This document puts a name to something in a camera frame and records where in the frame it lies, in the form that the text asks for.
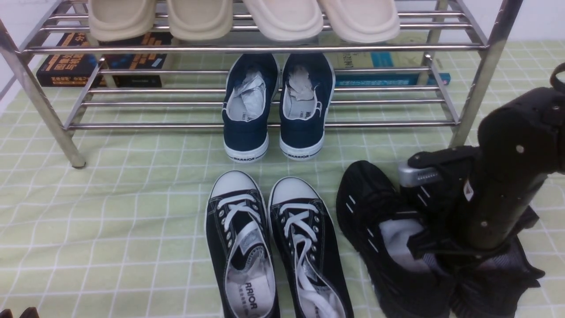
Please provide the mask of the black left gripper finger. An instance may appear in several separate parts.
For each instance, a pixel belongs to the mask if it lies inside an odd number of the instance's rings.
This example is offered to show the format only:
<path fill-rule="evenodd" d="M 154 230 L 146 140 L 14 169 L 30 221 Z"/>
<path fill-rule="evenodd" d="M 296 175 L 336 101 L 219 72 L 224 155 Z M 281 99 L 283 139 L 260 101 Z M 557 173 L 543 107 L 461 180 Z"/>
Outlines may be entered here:
<path fill-rule="evenodd" d="M 5 309 L 0 312 L 0 318 L 14 318 L 10 309 Z"/>
<path fill-rule="evenodd" d="M 40 318 L 36 307 L 27 308 L 19 318 Z"/>

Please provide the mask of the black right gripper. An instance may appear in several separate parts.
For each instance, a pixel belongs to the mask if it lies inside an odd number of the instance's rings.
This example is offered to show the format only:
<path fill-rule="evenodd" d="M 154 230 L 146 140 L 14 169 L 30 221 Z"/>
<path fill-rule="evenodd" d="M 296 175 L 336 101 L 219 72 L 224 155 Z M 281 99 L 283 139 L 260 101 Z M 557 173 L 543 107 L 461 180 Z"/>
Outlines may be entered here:
<path fill-rule="evenodd" d="M 439 212 L 448 208 L 458 198 L 478 152 L 479 147 L 459 146 L 412 155 L 406 161 L 410 167 L 434 167 L 442 181 L 413 188 L 399 186 L 401 195 L 422 212 Z"/>

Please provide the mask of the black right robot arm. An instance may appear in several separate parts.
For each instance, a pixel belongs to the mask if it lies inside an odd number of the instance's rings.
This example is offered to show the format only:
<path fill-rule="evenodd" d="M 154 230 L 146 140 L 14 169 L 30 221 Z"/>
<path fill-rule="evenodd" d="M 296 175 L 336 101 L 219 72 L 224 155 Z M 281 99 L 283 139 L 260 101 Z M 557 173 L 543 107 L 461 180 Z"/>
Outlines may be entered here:
<path fill-rule="evenodd" d="M 490 112 L 478 146 L 420 152 L 400 167 L 406 189 L 437 185 L 424 199 L 427 229 L 408 240 L 412 255 L 486 255 L 520 228 L 547 177 L 564 173 L 564 72 Z"/>

